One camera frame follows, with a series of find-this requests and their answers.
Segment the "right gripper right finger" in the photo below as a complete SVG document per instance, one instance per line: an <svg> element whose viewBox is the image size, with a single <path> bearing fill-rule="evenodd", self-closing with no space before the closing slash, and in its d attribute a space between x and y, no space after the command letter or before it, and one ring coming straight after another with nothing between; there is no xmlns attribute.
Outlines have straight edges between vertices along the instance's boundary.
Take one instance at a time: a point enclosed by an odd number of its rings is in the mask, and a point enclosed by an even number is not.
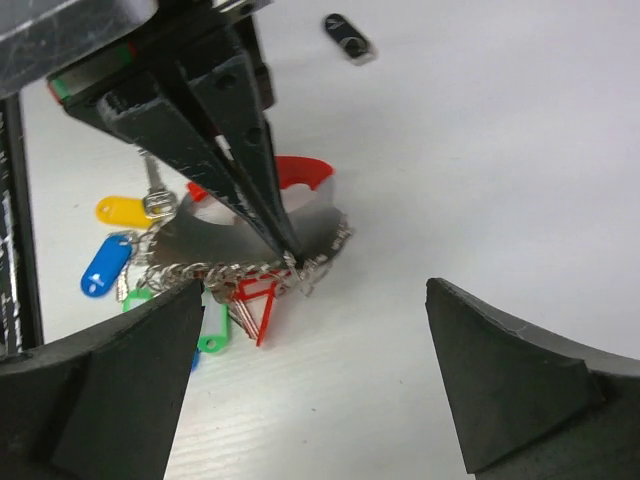
<svg viewBox="0 0 640 480"><path fill-rule="evenodd" d="M426 283L466 471L477 479L636 479L639 362Z"/></svg>

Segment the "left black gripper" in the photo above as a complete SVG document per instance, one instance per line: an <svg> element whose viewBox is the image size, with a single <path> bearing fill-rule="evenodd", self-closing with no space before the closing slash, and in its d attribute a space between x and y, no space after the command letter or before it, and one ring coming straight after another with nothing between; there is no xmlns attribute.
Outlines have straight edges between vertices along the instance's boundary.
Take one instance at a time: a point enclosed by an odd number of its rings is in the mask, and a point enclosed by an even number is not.
<svg viewBox="0 0 640 480"><path fill-rule="evenodd" d="M281 199L269 128L274 103L253 16L263 1L4 1L1 110L41 79L65 107L203 187L246 220L280 258L303 260ZM108 92L103 79L165 53L197 31L232 26L248 51L211 67L182 60L190 114L164 93ZM258 82L253 77L253 69Z"/></svg>

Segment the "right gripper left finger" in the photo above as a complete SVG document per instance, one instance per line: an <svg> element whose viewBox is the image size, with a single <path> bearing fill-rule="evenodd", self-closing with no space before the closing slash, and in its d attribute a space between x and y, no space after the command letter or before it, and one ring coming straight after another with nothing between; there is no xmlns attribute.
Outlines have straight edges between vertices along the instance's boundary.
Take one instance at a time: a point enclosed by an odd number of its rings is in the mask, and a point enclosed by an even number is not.
<svg viewBox="0 0 640 480"><path fill-rule="evenodd" d="M189 282L2 359L2 478L163 478L201 322Z"/></svg>

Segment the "bunch of coloured key tags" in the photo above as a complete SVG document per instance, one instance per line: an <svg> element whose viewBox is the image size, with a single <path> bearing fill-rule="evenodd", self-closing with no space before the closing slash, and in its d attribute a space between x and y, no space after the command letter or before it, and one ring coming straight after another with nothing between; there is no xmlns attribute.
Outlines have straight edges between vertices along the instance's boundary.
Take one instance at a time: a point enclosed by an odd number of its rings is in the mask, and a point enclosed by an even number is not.
<svg viewBox="0 0 640 480"><path fill-rule="evenodd" d="M104 223L119 226L81 277L89 297L111 289L125 310L191 278L206 291L203 312L236 321L257 345L264 342L276 298L305 292L326 274L351 232L334 205L335 169L310 157L276 158L281 193L304 186L312 198L288 217L306 248L298 265L279 257L239 214L190 182L183 198L166 188L157 159L139 152L150 188L142 199L107 197L96 207Z"/></svg>

